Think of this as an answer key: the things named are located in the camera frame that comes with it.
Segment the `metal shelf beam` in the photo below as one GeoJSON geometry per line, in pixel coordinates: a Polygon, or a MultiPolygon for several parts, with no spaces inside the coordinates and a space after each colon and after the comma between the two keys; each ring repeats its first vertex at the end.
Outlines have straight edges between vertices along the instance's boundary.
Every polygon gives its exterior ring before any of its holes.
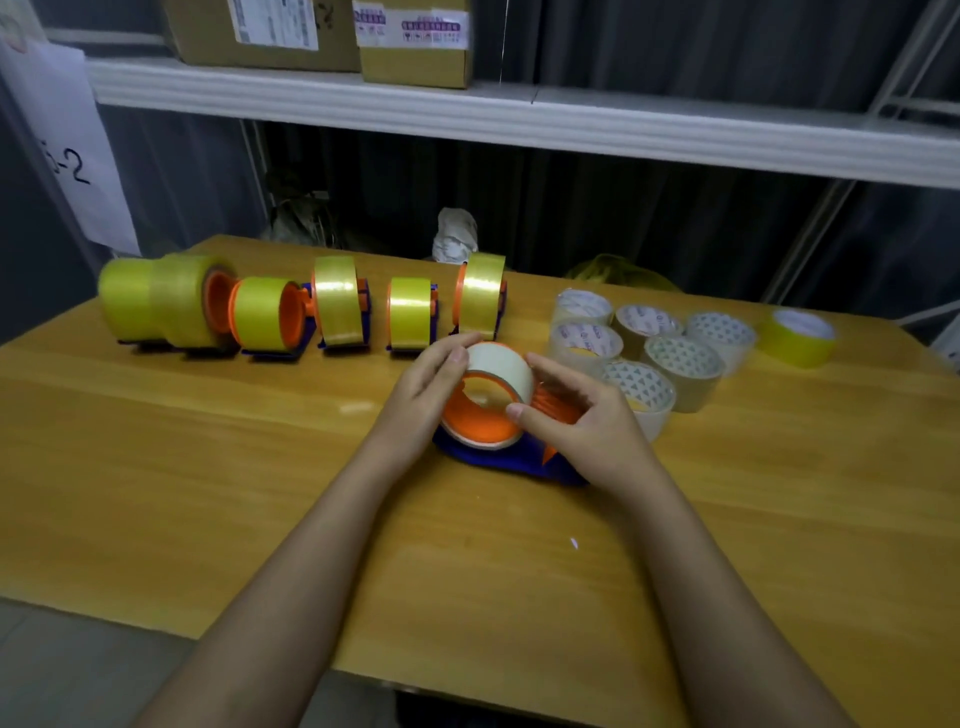
{"type": "Polygon", "coordinates": [[[90,59],[101,104],[960,189],[960,133],[858,114],[529,85],[90,59]]]}

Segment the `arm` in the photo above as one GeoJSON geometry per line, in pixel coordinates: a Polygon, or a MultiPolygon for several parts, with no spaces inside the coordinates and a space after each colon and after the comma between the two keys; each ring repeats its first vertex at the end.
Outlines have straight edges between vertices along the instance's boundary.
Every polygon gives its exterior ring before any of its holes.
{"type": "Polygon", "coordinates": [[[134,724],[295,726],[329,666],[373,519],[420,456],[476,334],[447,337],[400,377],[370,434],[134,724]]]}
{"type": "Polygon", "coordinates": [[[549,386],[578,399],[586,414],[576,425],[563,425],[511,404],[508,415],[626,511],[696,722],[853,725],[710,537],[619,390],[542,356],[530,354],[529,361],[549,386]]]}

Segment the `gray floor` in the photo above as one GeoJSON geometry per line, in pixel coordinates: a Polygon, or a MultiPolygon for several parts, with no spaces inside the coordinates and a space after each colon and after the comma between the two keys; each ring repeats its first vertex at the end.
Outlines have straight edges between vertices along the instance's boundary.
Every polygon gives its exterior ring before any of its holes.
{"type": "MultiPolygon", "coordinates": [[[[129,725],[191,644],[0,599],[0,725],[129,725]]],[[[394,694],[331,672],[300,725],[395,728],[394,694]]]]}

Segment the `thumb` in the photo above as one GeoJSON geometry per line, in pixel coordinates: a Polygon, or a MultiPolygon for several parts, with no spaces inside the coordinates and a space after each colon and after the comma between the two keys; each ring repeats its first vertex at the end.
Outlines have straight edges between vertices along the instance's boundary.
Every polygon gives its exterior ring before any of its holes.
{"type": "Polygon", "coordinates": [[[464,377],[469,360],[467,350],[463,347],[457,347],[450,352],[446,361],[437,370],[433,380],[423,390],[422,396],[431,404],[443,409],[446,401],[453,394],[453,390],[457,388],[460,380],[464,377]]]}
{"type": "Polygon", "coordinates": [[[508,404],[506,413],[511,422],[519,425],[534,437],[539,438],[547,445],[551,445],[556,449],[564,449],[567,436],[569,435],[570,425],[557,422],[539,410],[527,404],[520,404],[519,402],[508,404]]]}

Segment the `hand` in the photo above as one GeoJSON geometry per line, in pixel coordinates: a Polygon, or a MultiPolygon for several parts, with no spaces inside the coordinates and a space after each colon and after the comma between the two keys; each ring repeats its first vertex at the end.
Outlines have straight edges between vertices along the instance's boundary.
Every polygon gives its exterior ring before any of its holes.
{"type": "Polygon", "coordinates": [[[467,370],[477,333],[447,336],[425,349],[394,385],[354,460],[370,457],[391,482],[420,457],[440,424],[446,401],[467,370]]]}
{"type": "Polygon", "coordinates": [[[507,406],[507,417],[513,422],[552,445],[580,475],[615,496],[627,496],[639,481],[663,473],[617,387],[538,354],[527,354],[527,363],[547,389],[587,411],[576,425],[565,425],[533,407],[514,403],[507,406]]]}

